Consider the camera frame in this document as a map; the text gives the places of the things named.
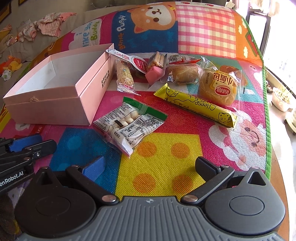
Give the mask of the white candy bag green top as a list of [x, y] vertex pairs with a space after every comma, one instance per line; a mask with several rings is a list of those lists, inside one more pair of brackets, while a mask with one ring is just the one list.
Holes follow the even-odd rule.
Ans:
[[131, 156], [142, 139], [164, 124], [167, 115], [135, 99], [124, 97], [121, 106], [93, 121], [109, 143]]

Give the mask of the pink cardboard gift box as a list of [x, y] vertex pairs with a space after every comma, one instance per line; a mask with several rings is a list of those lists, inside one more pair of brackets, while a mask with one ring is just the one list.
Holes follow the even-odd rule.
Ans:
[[3, 97], [16, 123], [91, 125], [115, 72], [113, 44], [48, 56]]

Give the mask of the round bun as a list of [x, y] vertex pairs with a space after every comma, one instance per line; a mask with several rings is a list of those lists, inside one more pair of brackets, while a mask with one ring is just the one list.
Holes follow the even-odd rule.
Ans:
[[236, 67], [217, 67], [206, 57], [201, 57], [201, 74], [198, 95], [219, 106], [233, 106], [239, 101], [244, 87], [248, 84], [245, 72]]

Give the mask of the yellow cheese snack bar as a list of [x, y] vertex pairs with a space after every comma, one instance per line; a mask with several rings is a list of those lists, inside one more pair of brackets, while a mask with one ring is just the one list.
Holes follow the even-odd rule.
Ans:
[[154, 95], [190, 112], [218, 122], [225, 127], [233, 128], [236, 124], [237, 115], [232, 111], [199, 97], [171, 89], [167, 84], [157, 90]]

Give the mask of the oblong bread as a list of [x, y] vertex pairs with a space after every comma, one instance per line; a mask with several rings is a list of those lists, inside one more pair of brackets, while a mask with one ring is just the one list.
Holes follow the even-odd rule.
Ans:
[[196, 63], [172, 64], [166, 68], [167, 82], [178, 85], [197, 83], [202, 68]]

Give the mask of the cereal bar clear wrapper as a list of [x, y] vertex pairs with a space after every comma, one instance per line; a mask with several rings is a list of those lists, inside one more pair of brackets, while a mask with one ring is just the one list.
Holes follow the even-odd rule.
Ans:
[[139, 95], [135, 90], [134, 80], [130, 71], [130, 64], [119, 59], [116, 59], [115, 63], [117, 91]]

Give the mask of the biscuit sticks pink pack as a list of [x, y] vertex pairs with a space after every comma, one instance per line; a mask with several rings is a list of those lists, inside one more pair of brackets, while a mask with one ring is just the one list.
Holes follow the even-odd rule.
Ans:
[[147, 72], [145, 73], [145, 78], [147, 79], [149, 86], [152, 86], [165, 75], [166, 64], [167, 54], [162, 54], [159, 51], [156, 51], [149, 58]]

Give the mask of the colourful cartoon play mat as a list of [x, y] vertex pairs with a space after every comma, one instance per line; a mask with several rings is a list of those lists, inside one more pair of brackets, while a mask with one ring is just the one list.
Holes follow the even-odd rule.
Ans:
[[39, 133], [45, 140], [55, 140], [56, 152], [38, 161], [36, 169], [49, 166], [62, 171], [104, 156], [106, 169], [97, 183], [119, 197], [181, 197], [204, 182], [194, 169], [198, 156], [239, 171], [256, 166], [269, 176], [271, 143], [264, 66], [246, 20], [226, 7], [176, 2], [165, 4], [171, 24], [153, 28], [147, 14], [156, 14], [158, 7], [113, 7], [72, 16], [59, 39], [37, 45], [27, 71], [51, 54], [91, 44], [112, 43], [117, 50], [142, 58], [155, 51], [205, 57], [220, 71], [243, 72], [245, 84], [231, 107], [238, 114], [234, 128], [156, 97], [163, 84], [149, 85], [136, 75], [134, 98], [167, 118], [131, 156], [106, 143], [93, 127], [20, 124], [6, 108], [1, 112], [1, 136], [21, 138]]

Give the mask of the orange yellow plush toy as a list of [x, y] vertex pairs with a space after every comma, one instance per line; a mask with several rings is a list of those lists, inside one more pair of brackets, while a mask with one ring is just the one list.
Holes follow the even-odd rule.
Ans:
[[22, 67], [21, 60], [13, 56], [8, 56], [8, 60], [1, 63], [1, 78], [4, 81], [11, 79], [12, 74]]

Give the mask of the grey bed pillow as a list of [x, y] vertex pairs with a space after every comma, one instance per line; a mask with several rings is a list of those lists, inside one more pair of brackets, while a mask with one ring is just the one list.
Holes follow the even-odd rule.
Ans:
[[55, 42], [56, 40], [61, 39], [65, 34], [71, 32], [77, 27], [99, 18], [101, 16], [107, 15], [109, 13], [113, 13], [115, 11], [119, 11], [122, 9], [128, 8], [128, 5], [124, 6], [110, 6], [108, 8], [95, 9], [91, 11], [86, 11], [83, 13], [76, 14], [74, 16], [70, 16], [64, 21], [61, 25], [61, 34], [60, 36], [53, 37], [48, 35], [43, 35], [40, 32], [37, 33], [34, 41], [30, 42], [25, 40], [24, 42], [16, 42], [15, 44], [7, 47], [1, 53], [1, 62], [6, 61], [8, 56], [13, 56], [15, 58], [19, 58], [22, 62], [32, 61], [35, 57], [37, 57], [44, 49], [48, 48], [50, 44]]

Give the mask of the white planter pot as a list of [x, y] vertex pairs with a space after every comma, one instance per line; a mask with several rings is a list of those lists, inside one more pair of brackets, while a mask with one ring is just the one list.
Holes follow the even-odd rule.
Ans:
[[283, 86], [273, 88], [273, 105], [282, 112], [287, 112], [290, 109], [292, 102], [291, 93]]

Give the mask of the small red white snack packet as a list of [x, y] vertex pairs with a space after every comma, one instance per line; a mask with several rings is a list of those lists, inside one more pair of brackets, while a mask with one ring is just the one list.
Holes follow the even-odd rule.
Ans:
[[169, 64], [198, 63], [200, 60], [189, 55], [174, 54], [169, 57]]

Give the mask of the pink baby clothes pile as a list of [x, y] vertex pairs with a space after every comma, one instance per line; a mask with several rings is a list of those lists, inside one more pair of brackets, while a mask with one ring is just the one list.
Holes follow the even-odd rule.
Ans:
[[4, 46], [11, 46], [16, 42], [24, 42], [25, 40], [33, 42], [40, 32], [42, 35], [59, 37], [61, 34], [61, 25], [71, 16], [75, 16], [73, 12], [59, 12], [45, 15], [42, 19], [32, 22], [29, 20], [23, 24], [17, 35], [9, 34], [4, 38]]

